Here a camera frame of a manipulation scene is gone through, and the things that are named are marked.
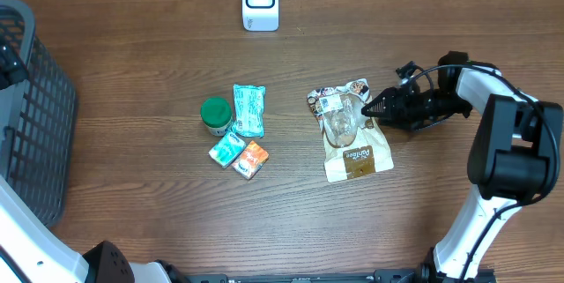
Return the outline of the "beige resealable pouch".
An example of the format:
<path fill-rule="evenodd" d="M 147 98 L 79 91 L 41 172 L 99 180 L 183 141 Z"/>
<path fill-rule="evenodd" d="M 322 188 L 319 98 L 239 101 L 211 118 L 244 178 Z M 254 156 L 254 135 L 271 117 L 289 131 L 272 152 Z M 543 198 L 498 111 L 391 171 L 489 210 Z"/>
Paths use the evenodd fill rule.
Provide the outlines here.
<path fill-rule="evenodd" d="M 386 137 L 373 117 L 361 109 L 372 100 L 364 78 L 343 86 L 322 87 L 307 95 L 325 150 L 329 182 L 350 180 L 394 167 Z"/>

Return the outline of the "teal snack packet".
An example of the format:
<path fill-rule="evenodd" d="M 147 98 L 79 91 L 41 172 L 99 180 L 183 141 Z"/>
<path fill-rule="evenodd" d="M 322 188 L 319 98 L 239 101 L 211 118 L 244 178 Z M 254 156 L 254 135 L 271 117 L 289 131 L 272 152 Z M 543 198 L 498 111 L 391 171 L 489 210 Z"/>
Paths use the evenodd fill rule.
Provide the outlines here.
<path fill-rule="evenodd" d="M 234 85 L 235 131 L 247 138 L 264 135 L 264 86 Z"/>

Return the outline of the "orange tissue packet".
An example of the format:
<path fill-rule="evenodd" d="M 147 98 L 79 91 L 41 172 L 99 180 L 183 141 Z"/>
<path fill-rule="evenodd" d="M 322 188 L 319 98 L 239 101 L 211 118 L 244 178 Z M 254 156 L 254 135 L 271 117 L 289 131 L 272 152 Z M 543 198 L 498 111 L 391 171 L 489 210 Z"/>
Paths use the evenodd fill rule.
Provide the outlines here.
<path fill-rule="evenodd" d="M 231 167 L 246 180 L 251 180 L 268 159 L 268 152 L 255 141 L 251 141 Z"/>

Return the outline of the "small green white box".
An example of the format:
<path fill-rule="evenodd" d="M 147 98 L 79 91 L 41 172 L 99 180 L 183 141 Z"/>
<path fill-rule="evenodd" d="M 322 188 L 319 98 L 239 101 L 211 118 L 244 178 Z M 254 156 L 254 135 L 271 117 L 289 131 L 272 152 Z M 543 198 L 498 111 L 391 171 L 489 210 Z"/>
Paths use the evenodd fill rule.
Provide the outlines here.
<path fill-rule="evenodd" d="M 229 131 L 210 151 L 210 157 L 221 167 L 227 168 L 246 148 L 244 140 Z"/>

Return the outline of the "green lid Knorr jar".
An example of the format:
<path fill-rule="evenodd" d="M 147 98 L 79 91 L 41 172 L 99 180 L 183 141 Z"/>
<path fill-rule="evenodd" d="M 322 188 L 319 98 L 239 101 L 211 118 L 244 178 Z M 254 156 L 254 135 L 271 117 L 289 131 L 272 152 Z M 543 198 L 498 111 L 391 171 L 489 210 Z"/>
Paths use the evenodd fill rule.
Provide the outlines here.
<path fill-rule="evenodd" d="M 232 108 L 226 99 L 219 96 L 211 97 L 202 104 L 200 116 L 214 136 L 224 136 L 233 124 Z"/>

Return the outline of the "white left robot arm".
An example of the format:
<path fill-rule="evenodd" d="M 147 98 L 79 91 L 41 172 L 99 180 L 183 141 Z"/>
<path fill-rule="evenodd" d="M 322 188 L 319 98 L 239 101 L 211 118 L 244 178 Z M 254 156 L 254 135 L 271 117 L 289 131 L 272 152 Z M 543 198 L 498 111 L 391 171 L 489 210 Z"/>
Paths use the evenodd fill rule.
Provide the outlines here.
<path fill-rule="evenodd" d="M 1 280 L 172 282 L 168 264 L 129 262 L 109 241 L 85 254 L 50 226 L 64 209 L 78 97 L 37 40 L 1 40 Z"/>

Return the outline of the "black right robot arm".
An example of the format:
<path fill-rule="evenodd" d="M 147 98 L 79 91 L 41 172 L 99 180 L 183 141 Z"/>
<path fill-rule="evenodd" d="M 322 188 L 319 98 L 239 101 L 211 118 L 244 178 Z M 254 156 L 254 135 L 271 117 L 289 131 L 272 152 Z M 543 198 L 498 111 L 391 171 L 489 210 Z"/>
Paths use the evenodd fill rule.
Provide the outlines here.
<path fill-rule="evenodd" d="M 481 115 L 467 161 L 470 192 L 448 233 L 415 270 L 377 270 L 376 282 L 493 282 L 480 261 L 505 223 L 543 200 L 560 174 L 563 108 L 513 86 L 491 63 L 450 51 L 433 69 L 413 62 L 401 82 L 362 108 L 363 115 L 416 131 L 454 114 Z"/>

